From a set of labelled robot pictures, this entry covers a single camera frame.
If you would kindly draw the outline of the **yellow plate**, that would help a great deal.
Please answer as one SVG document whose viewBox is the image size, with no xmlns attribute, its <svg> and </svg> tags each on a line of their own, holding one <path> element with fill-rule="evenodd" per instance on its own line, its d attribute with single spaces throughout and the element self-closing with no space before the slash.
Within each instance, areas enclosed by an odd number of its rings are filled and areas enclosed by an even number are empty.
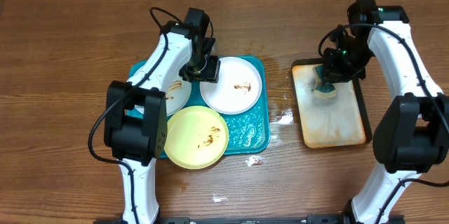
<svg viewBox="0 0 449 224">
<path fill-rule="evenodd" d="M 185 169 L 203 169 L 218 161 L 229 144 L 224 118 L 204 106 L 191 106 L 168 120 L 164 147 L 169 160 Z"/>
</svg>

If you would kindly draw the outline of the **green and yellow sponge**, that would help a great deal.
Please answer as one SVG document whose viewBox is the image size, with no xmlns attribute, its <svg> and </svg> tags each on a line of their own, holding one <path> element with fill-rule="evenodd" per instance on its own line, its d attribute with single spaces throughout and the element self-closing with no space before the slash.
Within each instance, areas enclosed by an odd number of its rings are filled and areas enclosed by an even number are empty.
<svg viewBox="0 0 449 224">
<path fill-rule="evenodd" d="M 324 81 L 323 65 L 317 65 L 313 67 L 312 72 L 315 78 L 315 87 L 313 91 L 314 96 L 322 99 L 335 97 L 337 91 L 334 85 L 330 82 Z"/>
</svg>

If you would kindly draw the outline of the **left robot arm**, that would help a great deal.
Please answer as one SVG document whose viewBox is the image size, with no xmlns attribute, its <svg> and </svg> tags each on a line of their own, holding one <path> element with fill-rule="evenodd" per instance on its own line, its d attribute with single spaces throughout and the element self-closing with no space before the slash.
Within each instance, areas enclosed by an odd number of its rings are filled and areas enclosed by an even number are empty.
<svg viewBox="0 0 449 224">
<path fill-rule="evenodd" d="M 166 94 L 176 77 L 217 83 L 220 61 L 211 55 L 215 38 L 209 16 L 189 8 L 159 25 L 159 42 L 146 63 L 127 81 L 107 89 L 104 142 L 112 150 L 123 178 L 125 209 L 119 223 L 155 223 L 159 204 L 155 193 L 156 160 L 168 134 Z"/>
</svg>

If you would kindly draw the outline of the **black tray with wet cloth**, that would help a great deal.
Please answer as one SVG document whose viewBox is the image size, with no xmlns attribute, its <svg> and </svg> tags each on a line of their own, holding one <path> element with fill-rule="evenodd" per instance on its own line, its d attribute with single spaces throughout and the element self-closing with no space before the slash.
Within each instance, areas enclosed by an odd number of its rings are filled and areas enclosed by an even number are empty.
<svg viewBox="0 0 449 224">
<path fill-rule="evenodd" d="M 323 148 L 369 143 L 373 135 L 359 80 L 337 83 L 336 96 L 318 98 L 312 68 L 321 63 L 322 59 L 312 58 L 291 65 L 304 144 Z"/>
</svg>

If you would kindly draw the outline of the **white plate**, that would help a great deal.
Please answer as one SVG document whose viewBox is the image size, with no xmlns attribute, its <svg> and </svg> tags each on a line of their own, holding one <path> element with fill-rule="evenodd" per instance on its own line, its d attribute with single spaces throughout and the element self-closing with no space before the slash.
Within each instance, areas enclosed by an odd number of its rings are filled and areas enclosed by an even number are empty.
<svg viewBox="0 0 449 224">
<path fill-rule="evenodd" d="M 256 104 L 262 94 L 262 78 L 256 67 L 237 57 L 220 58 L 217 83 L 201 82 L 201 97 L 221 114 L 240 114 Z"/>
<path fill-rule="evenodd" d="M 135 74 L 130 73 L 130 77 L 128 81 L 137 80 L 137 77 L 134 77 Z M 143 83 L 140 88 L 151 89 L 152 87 L 157 87 L 160 89 L 160 83 L 157 79 L 147 80 Z M 170 115 L 175 114 L 177 111 L 181 110 L 182 107 L 189 100 L 190 94 L 192 92 L 192 84 L 188 81 L 184 81 L 181 77 L 177 76 L 174 78 L 173 83 L 168 86 L 168 90 L 166 92 L 166 113 L 169 117 Z M 128 115 L 143 118 L 144 107 L 136 105 L 135 109 L 131 112 L 128 112 Z"/>
</svg>

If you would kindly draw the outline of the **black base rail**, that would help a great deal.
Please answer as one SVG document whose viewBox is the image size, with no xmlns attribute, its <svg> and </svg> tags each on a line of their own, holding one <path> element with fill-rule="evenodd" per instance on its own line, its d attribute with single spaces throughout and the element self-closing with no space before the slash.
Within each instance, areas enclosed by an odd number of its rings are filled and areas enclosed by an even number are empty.
<svg viewBox="0 0 449 224">
<path fill-rule="evenodd" d="M 349 223 L 342 221 L 338 215 L 312 214 L 300 218 L 209 218 L 189 219 L 182 218 L 157 218 L 157 224 L 338 224 Z"/>
</svg>

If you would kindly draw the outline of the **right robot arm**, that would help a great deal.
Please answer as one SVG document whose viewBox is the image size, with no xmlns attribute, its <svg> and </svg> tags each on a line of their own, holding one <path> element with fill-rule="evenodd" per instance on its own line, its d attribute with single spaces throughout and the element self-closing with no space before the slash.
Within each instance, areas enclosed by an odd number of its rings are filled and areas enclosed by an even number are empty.
<svg viewBox="0 0 449 224">
<path fill-rule="evenodd" d="M 314 69 L 316 93 L 331 97 L 336 83 L 363 79 L 376 58 L 392 102 L 373 134 L 375 168 L 337 221 L 402 223 L 390 216 L 395 203 L 448 154 L 448 97 L 426 70 L 403 7 L 355 0 L 347 17 L 347 25 L 326 35 L 334 47 L 318 48 L 323 63 Z"/>
</svg>

